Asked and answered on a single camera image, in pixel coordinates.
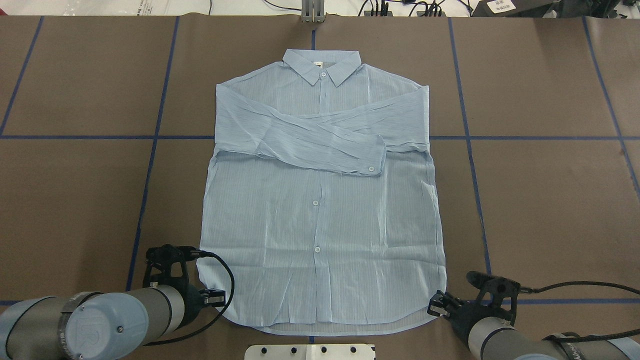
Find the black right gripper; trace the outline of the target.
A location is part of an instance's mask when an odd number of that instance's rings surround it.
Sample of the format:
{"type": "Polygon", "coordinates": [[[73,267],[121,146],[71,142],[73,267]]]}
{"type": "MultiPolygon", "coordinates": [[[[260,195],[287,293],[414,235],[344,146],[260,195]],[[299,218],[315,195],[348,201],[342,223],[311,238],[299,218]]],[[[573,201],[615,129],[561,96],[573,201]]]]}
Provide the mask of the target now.
{"type": "Polygon", "coordinates": [[[473,326],[486,318],[496,318],[504,325],[515,324],[521,283],[478,271],[469,271],[466,280],[478,289],[475,300],[462,300],[438,290],[430,298],[427,314],[447,319],[461,341],[469,340],[473,326]]]}

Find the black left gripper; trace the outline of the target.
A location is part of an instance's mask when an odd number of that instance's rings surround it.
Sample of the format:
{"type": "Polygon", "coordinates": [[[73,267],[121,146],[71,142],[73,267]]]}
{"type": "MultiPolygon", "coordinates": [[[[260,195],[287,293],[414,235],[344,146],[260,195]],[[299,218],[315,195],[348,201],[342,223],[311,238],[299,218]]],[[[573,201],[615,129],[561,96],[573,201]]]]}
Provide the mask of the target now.
{"type": "Polygon", "coordinates": [[[215,288],[198,289],[190,280],[188,263],[208,256],[206,251],[194,246],[163,244],[151,247],[145,253],[144,286],[165,286],[177,291],[183,301],[183,321],[194,321],[204,308],[224,307],[226,291],[215,288]]]}

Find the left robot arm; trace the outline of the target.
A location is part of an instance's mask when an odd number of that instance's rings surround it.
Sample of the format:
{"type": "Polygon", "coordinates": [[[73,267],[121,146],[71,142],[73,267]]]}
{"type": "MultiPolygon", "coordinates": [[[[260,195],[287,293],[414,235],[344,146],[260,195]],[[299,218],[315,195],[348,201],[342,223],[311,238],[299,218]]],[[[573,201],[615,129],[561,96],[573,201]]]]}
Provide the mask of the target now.
{"type": "Polygon", "coordinates": [[[145,265],[139,289],[43,296],[9,306],[1,314],[1,358],[119,360],[140,347],[196,337],[231,305],[233,272],[212,251],[163,244],[146,251],[145,265]],[[191,283],[187,264],[209,258],[226,270],[228,291],[191,283]]]}

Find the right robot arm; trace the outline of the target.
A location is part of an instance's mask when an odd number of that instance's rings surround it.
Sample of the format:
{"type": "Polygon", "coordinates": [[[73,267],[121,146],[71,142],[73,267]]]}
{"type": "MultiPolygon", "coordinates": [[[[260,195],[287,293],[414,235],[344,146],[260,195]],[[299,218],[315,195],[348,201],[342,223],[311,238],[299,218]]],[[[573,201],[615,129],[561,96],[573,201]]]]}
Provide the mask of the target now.
{"type": "Polygon", "coordinates": [[[637,360],[639,330],[580,336],[553,333],[534,341],[515,328],[518,296],[539,294],[560,287],[610,287],[638,294],[626,285],[601,281],[568,281],[532,288],[503,276],[469,271],[466,280],[478,295],[465,301],[450,292],[437,291],[430,298],[430,316],[447,319],[452,330],[476,360],[637,360]]]}

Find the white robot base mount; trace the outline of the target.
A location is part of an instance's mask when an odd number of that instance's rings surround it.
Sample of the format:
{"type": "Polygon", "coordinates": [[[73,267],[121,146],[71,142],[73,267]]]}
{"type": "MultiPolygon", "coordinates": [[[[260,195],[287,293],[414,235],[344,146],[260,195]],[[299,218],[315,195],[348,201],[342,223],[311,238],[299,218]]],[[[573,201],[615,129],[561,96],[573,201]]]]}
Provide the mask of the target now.
{"type": "Polygon", "coordinates": [[[252,345],[245,360],[375,360],[373,344],[265,344],[252,345]]]}

